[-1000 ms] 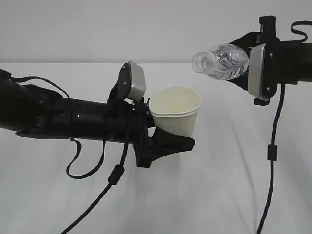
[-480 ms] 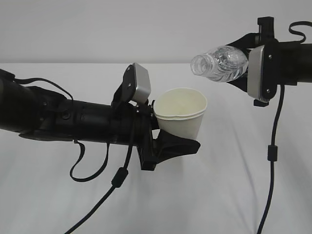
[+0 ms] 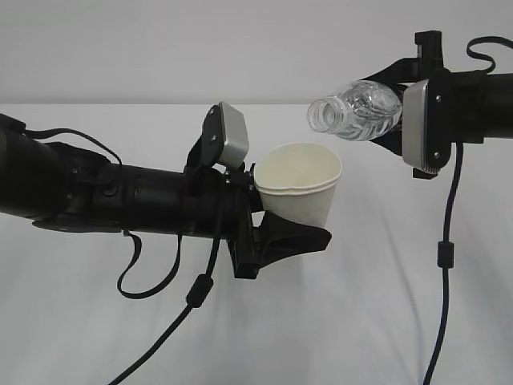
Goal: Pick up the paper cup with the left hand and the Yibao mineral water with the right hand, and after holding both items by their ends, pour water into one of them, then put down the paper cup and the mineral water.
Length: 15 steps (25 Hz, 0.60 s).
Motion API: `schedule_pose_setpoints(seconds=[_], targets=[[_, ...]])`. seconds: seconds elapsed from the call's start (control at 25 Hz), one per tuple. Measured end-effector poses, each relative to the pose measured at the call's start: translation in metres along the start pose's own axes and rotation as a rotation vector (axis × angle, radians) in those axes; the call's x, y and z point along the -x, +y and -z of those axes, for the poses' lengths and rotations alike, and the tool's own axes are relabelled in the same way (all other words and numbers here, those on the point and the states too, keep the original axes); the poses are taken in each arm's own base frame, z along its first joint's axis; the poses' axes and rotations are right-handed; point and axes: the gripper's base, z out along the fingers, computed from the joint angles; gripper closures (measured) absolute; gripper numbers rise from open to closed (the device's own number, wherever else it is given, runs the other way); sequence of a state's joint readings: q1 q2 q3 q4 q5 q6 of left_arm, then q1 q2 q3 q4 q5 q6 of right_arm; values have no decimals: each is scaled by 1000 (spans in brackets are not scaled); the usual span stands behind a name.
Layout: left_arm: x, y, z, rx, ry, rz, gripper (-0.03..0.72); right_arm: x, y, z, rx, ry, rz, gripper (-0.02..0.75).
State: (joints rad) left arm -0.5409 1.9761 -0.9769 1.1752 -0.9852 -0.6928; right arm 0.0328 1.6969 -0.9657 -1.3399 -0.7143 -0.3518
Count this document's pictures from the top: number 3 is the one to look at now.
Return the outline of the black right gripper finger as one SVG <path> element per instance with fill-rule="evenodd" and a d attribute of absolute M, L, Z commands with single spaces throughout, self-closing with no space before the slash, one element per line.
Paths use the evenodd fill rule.
<path fill-rule="evenodd" d="M 419 79 L 419 59 L 403 58 L 385 69 L 363 78 L 382 84 L 416 83 Z"/>
<path fill-rule="evenodd" d="M 402 125 L 397 124 L 391 131 L 370 142 L 385 148 L 395 156 L 402 156 Z"/>

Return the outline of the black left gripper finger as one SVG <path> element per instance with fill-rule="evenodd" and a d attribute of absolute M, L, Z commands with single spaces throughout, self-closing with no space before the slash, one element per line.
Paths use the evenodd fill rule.
<path fill-rule="evenodd" d="M 265 211 L 253 230 L 258 269 L 289 257 L 324 251 L 332 234 L 324 228 L 303 225 Z"/>

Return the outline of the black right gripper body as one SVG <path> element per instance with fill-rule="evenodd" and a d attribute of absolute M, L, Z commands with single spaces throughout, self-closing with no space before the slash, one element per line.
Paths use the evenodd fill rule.
<path fill-rule="evenodd" d="M 450 159 L 452 145 L 453 84 L 451 73 L 444 67 L 441 32 L 436 30 L 417 32 L 414 41 L 418 48 L 418 82 L 424 79 L 430 80 L 427 100 L 427 157 L 431 165 L 441 166 L 442 169 Z M 416 179 L 432 180 L 437 175 L 428 176 L 413 168 L 413 177 Z"/>

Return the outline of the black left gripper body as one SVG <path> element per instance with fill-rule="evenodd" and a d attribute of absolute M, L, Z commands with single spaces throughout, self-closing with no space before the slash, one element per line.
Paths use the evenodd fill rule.
<path fill-rule="evenodd" d="M 184 168 L 182 193 L 184 232 L 227 242 L 233 273 L 254 279 L 261 268 L 253 241 L 252 213 L 262 210 L 252 173 L 244 165 L 224 172 L 207 166 Z"/>

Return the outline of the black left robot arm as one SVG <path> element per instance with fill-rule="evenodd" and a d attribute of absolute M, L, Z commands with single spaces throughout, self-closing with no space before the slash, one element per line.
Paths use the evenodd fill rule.
<path fill-rule="evenodd" d="M 121 164 L 115 157 L 55 141 L 58 129 L 31 131 L 1 118 L 1 210 L 36 227 L 66 233 L 181 234 L 226 240 L 236 278 L 287 257 L 324 250 L 323 226 L 262 210 L 245 169 L 244 119 L 220 105 L 206 115 L 181 172 Z"/>

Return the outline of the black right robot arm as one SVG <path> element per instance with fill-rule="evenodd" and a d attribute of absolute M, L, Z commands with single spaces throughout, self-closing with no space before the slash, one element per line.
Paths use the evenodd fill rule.
<path fill-rule="evenodd" d="M 444 66 L 441 31 L 418 32 L 414 42 L 416 57 L 399 59 L 368 78 L 390 87 L 402 101 L 399 123 L 374 143 L 400 156 L 414 178 L 431 180 L 448 163 L 453 144 L 512 137 L 512 75 L 496 74 L 495 60 L 473 49 L 484 43 L 510 48 L 512 41 L 473 38 L 467 55 L 490 65 L 460 72 Z"/>

